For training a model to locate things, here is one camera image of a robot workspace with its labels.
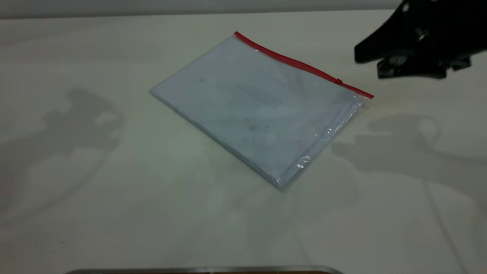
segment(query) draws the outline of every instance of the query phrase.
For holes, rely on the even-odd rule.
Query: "red zipper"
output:
[[[344,88],[347,88],[359,95],[362,95],[362,96],[365,96],[365,97],[368,97],[370,99],[374,98],[374,96],[370,93],[367,93],[363,90],[360,90],[360,89],[357,89],[353,86],[349,86],[347,84],[345,84],[342,80],[338,79],[338,78],[335,78],[327,73],[324,73],[323,71],[317,69],[317,68],[314,68],[310,65],[307,65],[303,62],[300,62],[298,60],[294,60],[292,58],[289,58],[289,57],[286,57],[284,55],[280,55],[279,53],[276,53],[276,52],[273,52],[272,50],[270,49],[267,49],[267,48],[264,48],[263,46],[257,44],[257,43],[254,43],[253,41],[251,41],[249,38],[243,36],[242,34],[240,34],[238,31],[234,33],[234,35],[240,39],[242,42],[244,42],[245,44],[257,49],[258,51],[268,55],[269,57],[271,58],[274,58],[276,59],[277,61],[279,62],[283,62],[284,64],[287,64],[287,65],[290,65],[292,67],[295,67],[295,68],[298,68],[298,69],[301,69],[301,70],[304,70],[304,71],[307,71],[309,73],[312,73],[318,77],[321,77],[323,79],[326,79],[330,82],[333,82],[337,85],[340,85]]]

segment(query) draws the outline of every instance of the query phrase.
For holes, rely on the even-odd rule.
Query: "white wall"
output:
[[[395,9],[401,0],[1,0],[0,18]]]

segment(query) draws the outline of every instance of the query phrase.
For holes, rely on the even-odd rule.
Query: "plastic zipper bag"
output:
[[[151,92],[279,188],[373,97],[238,32]]]

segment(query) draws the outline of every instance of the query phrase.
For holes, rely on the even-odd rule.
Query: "white table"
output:
[[[486,55],[378,80],[391,13],[0,21],[0,272],[483,273]],[[286,193],[148,93],[236,30],[376,95]]]

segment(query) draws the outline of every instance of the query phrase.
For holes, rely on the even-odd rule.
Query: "clear plastic bag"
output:
[[[372,97],[238,33],[151,92],[279,188]]]

